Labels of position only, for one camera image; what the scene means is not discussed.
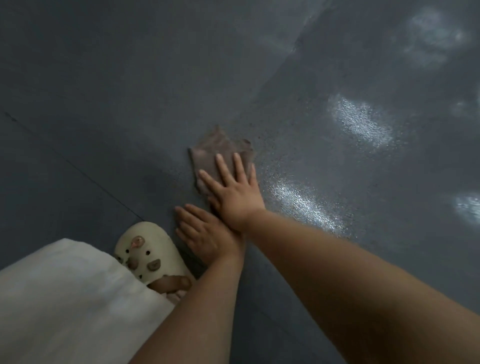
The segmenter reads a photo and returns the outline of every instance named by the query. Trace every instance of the concrete floor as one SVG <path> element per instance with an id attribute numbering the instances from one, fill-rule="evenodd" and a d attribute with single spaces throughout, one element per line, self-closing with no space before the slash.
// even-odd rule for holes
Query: concrete floor
<path id="1" fill-rule="evenodd" d="M 140 220 L 172 233 L 175 205 L 203 204 L 187 148 L 221 124 L 253 141 L 271 209 L 479 312 L 479 16 L 474 0 L 1 1 L 0 267 L 62 237 L 111 252 Z M 231 362 L 342 362 L 253 247 Z"/>

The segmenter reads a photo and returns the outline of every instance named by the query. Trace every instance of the hand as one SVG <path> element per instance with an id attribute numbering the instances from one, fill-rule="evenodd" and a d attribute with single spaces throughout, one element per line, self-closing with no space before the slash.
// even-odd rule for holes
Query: hand
<path id="1" fill-rule="evenodd" d="M 215 197 L 208 200 L 218 211 L 225 223 L 236 231 L 243 232 L 248 218 L 259 210 L 265 210 L 264 200 L 258 187 L 255 166 L 252 165 L 250 180 L 247 179 L 240 155 L 233 155 L 237 179 L 231 175 L 221 154 L 216 156 L 216 164 L 225 186 L 215 181 L 204 170 L 200 171 L 200 178 Z"/>
<path id="2" fill-rule="evenodd" d="M 180 228 L 176 230 L 193 253 L 210 266 L 223 257 L 245 257 L 245 240 L 219 218 L 193 205 L 176 207 Z"/>

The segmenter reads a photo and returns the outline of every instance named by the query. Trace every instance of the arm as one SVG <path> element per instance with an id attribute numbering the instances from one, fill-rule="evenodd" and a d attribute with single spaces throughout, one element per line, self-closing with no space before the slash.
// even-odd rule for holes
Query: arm
<path id="1" fill-rule="evenodd" d="M 243 268 L 243 239 L 206 211 L 177 208 L 177 234 L 209 268 L 130 364 L 226 364 Z"/>
<path id="2" fill-rule="evenodd" d="M 478 363 L 480 318 L 407 272 L 358 246 L 266 211 L 255 170 L 225 185 L 205 173 L 211 203 L 272 261 L 350 363 Z"/>

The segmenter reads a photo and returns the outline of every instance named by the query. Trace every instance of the wet floor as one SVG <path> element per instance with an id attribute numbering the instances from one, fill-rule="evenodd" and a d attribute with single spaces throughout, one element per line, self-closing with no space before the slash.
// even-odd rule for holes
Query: wet floor
<path id="1" fill-rule="evenodd" d="M 272 210 L 480 310 L 480 3 L 0 4 L 1 267 L 63 237 L 111 252 L 141 220 L 171 234 L 203 204 L 187 148 L 220 124 Z M 231 362 L 342 362 L 253 247 Z"/>

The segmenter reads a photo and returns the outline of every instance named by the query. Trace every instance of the sandal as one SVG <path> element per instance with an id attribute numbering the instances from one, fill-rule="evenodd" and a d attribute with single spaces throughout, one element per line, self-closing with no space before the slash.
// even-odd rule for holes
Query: sandal
<path id="1" fill-rule="evenodd" d="M 115 246 L 114 257 L 145 285 L 165 276 L 187 276 L 195 282 L 168 234 L 152 222 L 130 227 Z"/>

